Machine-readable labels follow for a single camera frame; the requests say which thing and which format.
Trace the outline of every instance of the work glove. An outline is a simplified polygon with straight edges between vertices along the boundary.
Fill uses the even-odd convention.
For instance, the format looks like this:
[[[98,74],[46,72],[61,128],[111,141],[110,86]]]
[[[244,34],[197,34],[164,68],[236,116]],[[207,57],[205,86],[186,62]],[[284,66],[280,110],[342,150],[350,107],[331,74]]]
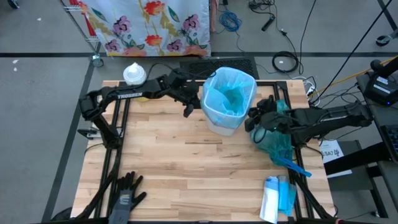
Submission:
[[[131,210],[133,210],[147,195],[146,192],[135,196],[138,185],[143,176],[139,176],[133,184],[135,172],[127,173],[125,177],[118,179],[115,193],[115,203],[109,216],[109,223],[127,223]]]

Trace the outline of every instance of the wooden table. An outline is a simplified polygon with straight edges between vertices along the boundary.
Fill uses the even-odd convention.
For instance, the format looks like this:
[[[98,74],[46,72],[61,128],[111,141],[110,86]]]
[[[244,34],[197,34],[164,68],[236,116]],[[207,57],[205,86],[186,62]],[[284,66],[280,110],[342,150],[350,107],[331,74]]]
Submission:
[[[307,108],[302,81],[286,82],[292,108]],[[118,83],[105,81],[103,85]],[[254,103],[272,94],[272,87],[259,86]],[[108,122],[113,108],[114,104],[109,105],[104,113]],[[131,212],[130,219],[261,221],[264,181],[271,175],[288,175],[287,169],[275,166],[268,154],[256,149],[243,125],[231,137],[220,136],[207,129],[202,110],[195,110],[184,118],[183,109],[181,103],[175,103],[168,96],[145,103],[131,101],[119,176],[131,171],[143,175],[137,195],[146,191],[147,197]],[[89,141],[88,147],[98,143],[100,139]],[[318,149],[316,141],[308,145]],[[104,155],[102,145],[86,153],[73,216],[83,211],[98,190]],[[309,189],[333,215],[335,209],[321,156],[303,148],[302,158],[305,169],[312,173],[312,177],[307,178]],[[103,215],[108,194],[104,197]],[[298,195],[306,217],[304,197],[299,189]],[[279,215],[280,221],[286,219],[285,215]]]

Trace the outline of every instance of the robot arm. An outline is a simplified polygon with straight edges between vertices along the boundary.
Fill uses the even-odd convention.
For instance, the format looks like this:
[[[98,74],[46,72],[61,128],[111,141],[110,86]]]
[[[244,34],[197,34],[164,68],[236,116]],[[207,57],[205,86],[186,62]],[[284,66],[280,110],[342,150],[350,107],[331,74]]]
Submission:
[[[315,136],[323,137],[330,131],[345,126],[366,127],[372,120],[369,108],[358,101],[334,108],[300,108],[280,114],[276,111],[273,96],[270,96],[249,110],[245,129],[248,132],[255,124],[260,124],[266,130],[290,134],[292,145],[302,147]]]
[[[79,105],[84,119],[93,122],[100,130],[104,146],[116,149],[121,143],[118,130],[109,125],[101,115],[112,101],[138,97],[159,99],[167,95],[186,106],[183,115],[188,117],[194,109],[200,109],[198,91],[199,86],[194,80],[187,83],[186,77],[181,73],[172,71],[169,76],[163,75],[148,80],[142,85],[103,87],[100,90],[89,92],[79,99]]]

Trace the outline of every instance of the concrete floor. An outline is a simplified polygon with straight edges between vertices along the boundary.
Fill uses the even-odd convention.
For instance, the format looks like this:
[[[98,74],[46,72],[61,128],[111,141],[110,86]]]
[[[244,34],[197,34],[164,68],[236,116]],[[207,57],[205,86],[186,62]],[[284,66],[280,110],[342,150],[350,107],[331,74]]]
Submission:
[[[266,15],[252,13],[246,6],[248,1],[229,0],[228,9],[243,20],[238,31],[241,35],[239,46],[256,56],[270,56],[270,52],[292,50],[289,43],[275,30],[273,23],[266,32],[260,29],[268,20]],[[311,0],[279,0],[278,25],[288,32],[290,39],[299,48],[300,38],[308,16]],[[68,16],[57,1],[20,0],[21,8],[12,10],[6,1],[0,1],[0,55],[1,53],[89,53],[90,48],[78,33]],[[319,0],[314,8],[303,41],[303,76],[314,76],[319,87],[327,85],[344,62],[345,57],[354,48],[381,8],[375,0]],[[398,2],[389,6],[390,12],[398,10]],[[79,13],[74,14],[78,22],[84,20]],[[392,15],[398,21],[398,14]],[[364,39],[356,54],[351,58],[338,79],[369,67],[374,59],[385,60],[398,53],[398,40],[385,47],[378,47],[374,39],[392,32],[387,19],[382,16],[375,27]],[[223,32],[211,36],[214,54],[234,55],[236,34]],[[311,57],[308,53],[324,52],[329,57]],[[369,53],[376,52],[374,57]],[[120,80],[126,66],[138,62],[149,68],[154,62],[167,63],[177,67],[182,60],[194,58],[104,58],[104,66],[95,68],[88,89],[95,90],[103,80]],[[289,60],[282,58],[285,66]],[[256,57],[256,63],[273,71],[271,57]],[[73,121],[76,102],[83,87],[89,60],[85,57],[58,58],[0,58],[0,115],[2,118],[0,141],[0,220],[2,223],[41,222],[43,212],[50,195],[60,158],[62,156],[68,132]],[[258,68],[261,79],[287,79],[283,74],[268,74]],[[160,68],[154,69],[153,76],[161,75]],[[298,71],[290,74],[299,75]],[[355,79],[333,86],[327,93],[333,93],[352,86]],[[329,106],[343,105],[335,100]],[[89,124],[77,117],[79,128]],[[335,138],[351,128],[343,128],[331,133]],[[70,207],[80,175],[87,140],[71,130],[73,145],[65,169],[61,188],[55,201],[53,214]],[[381,139],[369,138],[377,132],[370,126],[351,133],[340,140],[359,140],[362,147],[369,146]],[[365,215],[355,221],[375,223],[395,223],[398,219],[384,181],[376,178],[382,198],[390,215],[388,219]],[[332,192],[335,205],[339,208],[339,217],[348,218],[375,210],[369,192]]]

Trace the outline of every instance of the floral curtain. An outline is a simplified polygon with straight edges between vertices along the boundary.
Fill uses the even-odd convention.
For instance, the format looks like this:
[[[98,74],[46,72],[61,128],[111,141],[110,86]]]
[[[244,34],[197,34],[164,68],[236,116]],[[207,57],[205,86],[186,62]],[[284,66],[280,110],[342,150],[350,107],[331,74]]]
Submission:
[[[81,0],[109,56],[210,56],[208,0]]]

